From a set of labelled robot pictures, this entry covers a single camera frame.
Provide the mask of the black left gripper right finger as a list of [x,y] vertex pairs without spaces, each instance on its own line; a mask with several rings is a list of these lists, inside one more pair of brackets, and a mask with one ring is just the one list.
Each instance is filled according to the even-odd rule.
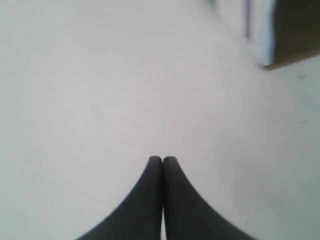
[[199,195],[178,160],[163,160],[164,222],[168,240],[245,240],[247,234],[232,225]]

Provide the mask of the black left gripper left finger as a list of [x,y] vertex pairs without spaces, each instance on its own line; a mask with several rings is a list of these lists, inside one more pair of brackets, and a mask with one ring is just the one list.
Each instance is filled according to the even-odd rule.
[[81,240],[159,240],[163,214],[163,162],[151,156],[139,180],[102,222]]

